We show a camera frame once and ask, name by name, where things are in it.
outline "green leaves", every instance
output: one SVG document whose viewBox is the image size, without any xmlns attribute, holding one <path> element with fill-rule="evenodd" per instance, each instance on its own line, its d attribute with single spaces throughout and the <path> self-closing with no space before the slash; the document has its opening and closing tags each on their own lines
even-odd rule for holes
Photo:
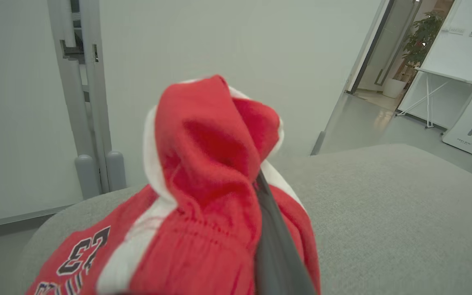
<svg viewBox="0 0 472 295">
<path fill-rule="evenodd" d="M 404 46 L 404 61 L 412 67 L 419 66 L 424 61 L 444 22 L 444 18 L 436 11 L 427 12 L 425 15 L 426 18 L 413 23 L 417 30 L 408 37 Z"/>
</svg>

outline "white stripe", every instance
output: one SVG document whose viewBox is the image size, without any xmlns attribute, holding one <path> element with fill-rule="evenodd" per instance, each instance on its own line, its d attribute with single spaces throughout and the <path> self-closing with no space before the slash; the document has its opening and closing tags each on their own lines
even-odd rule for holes
<svg viewBox="0 0 472 295">
<path fill-rule="evenodd" d="M 267 161 L 264 160 L 262 163 L 262 172 L 263 175 L 265 176 L 265 179 L 267 180 L 267 183 L 269 183 L 272 186 L 275 186 L 282 191 L 284 191 L 287 195 L 289 195 L 291 198 L 293 198 L 302 208 L 305 210 L 305 207 L 303 206 L 302 202 L 292 189 L 290 185 L 283 179 L 281 174 Z"/>
<path fill-rule="evenodd" d="M 161 163 L 159 162 L 154 134 L 157 106 L 145 121 L 143 137 L 143 164 L 150 186 L 158 194 L 157 200 L 133 224 L 125 240 L 114 251 L 103 268 L 97 283 L 100 295 L 125 293 L 128 290 L 134 271 L 148 249 L 152 238 L 165 218 L 177 207 L 176 199 L 165 184 Z"/>
<path fill-rule="evenodd" d="M 283 121 L 281 120 L 281 118 L 279 118 L 278 141 L 276 142 L 267 157 L 270 157 L 279 151 L 279 148 L 281 148 L 281 144 L 283 144 L 283 138 L 285 138 L 285 133 L 283 132 Z"/>
<path fill-rule="evenodd" d="M 229 92 L 231 94 L 231 97 L 233 98 L 243 98 L 243 99 L 248 99 L 248 100 L 252 100 L 250 97 L 248 97 L 247 95 L 245 95 L 243 92 L 241 92 L 240 90 L 238 89 L 234 89 L 232 87 L 229 86 Z"/>
<path fill-rule="evenodd" d="M 194 82 L 199 81 L 199 80 L 202 80 L 202 79 L 185 80 L 185 81 L 179 82 L 178 84 L 189 84 L 189 83 L 194 83 Z"/>
</svg>

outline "potted plant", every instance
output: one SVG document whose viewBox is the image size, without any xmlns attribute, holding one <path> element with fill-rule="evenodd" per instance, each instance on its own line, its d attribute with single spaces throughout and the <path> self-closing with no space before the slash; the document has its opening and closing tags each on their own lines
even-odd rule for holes
<svg viewBox="0 0 472 295">
<path fill-rule="evenodd" d="M 404 64 L 409 68 L 421 65 L 444 22 L 444 17 L 436 11 L 427 12 L 425 16 L 424 19 L 413 22 L 416 31 L 407 37 L 408 42 L 403 48 L 405 52 L 403 55 Z M 405 71 L 399 71 L 395 76 L 397 79 L 388 79 L 384 83 L 383 95 L 396 98 L 401 93 L 407 84 L 402 81 L 403 73 Z"/>
</svg>

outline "gray upholstery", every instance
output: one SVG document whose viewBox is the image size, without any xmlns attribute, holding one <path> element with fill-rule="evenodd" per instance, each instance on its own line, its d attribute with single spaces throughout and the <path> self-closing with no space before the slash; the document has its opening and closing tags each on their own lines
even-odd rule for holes
<svg viewBox="0 0 472 295">
<path fill-rule="evenodd" d="M 275 159 L 313 223 L 323 294 L 472 294 L 472 174 L 406 145 Z M 71 231 L 140 187 L 48 220 L 27 245 L 24 290 Z"/>
</svg>

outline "white plant pot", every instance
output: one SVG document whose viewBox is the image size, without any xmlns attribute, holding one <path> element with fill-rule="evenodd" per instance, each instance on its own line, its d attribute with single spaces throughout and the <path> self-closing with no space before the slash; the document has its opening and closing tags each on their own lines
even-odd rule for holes
<svg viewBox="0 0 472 295">
<path fill-rule="evenodd" d="M 396 98 L 407 83 L 395 79 L 389 79 L 383 84 L 383 95 Z"/>
</svg>

